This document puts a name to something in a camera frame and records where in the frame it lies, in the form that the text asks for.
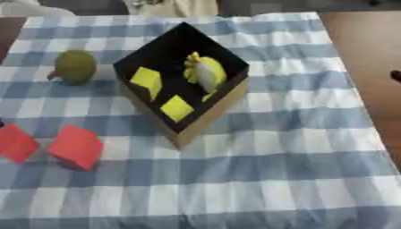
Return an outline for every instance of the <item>wooden table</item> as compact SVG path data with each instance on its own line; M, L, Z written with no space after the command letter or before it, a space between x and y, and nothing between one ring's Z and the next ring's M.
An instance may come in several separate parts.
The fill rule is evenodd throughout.
M322 13L329 35L350 72L381 138L401 168L401 13ZM0 63L24 19L0 19Z

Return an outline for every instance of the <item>yellow cube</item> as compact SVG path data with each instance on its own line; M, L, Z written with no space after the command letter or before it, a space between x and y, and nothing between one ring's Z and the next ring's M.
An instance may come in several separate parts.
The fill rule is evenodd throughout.
M161 110L176 123L178 123L190 112L192 112L193 108L181 97L173 96L161 107Z
M150 93L151 101L155 100L162 87L160 72L144 67L138 69L132 76L130 83L135 83L147 88Z

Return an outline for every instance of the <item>red block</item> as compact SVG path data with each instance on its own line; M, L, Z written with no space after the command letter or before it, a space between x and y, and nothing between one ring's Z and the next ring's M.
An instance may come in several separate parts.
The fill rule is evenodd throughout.
M38 143L14 124L0 128L0 154L13 162L24 162L37 148Z
M98 160L103 144L91 131L65 125L47 152L70 165L89 171Z

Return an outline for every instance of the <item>green fruit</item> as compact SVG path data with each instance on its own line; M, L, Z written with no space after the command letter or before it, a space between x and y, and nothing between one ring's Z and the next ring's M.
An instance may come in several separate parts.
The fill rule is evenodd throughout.
M83 50L69 50L60 54L55 60L55 70L48 75L52 80L56 77L71 85L82 85L90 80L96 71L96 60Z

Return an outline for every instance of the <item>black box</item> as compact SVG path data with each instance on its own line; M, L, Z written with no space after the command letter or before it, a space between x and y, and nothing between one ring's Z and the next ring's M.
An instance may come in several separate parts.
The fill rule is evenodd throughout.
M184 61L193 52L218 60L226 70L226 82L208 100L198 84L183 76ZM160 72L163 88L154 101L149 92L129 82L140 67ZM246 93L249 65L190 24L183 22L114 64L123 94L154 118L177 148L183 148L209 123L218 118ZM161 110L172 96L179 95L194 111L176 123Z

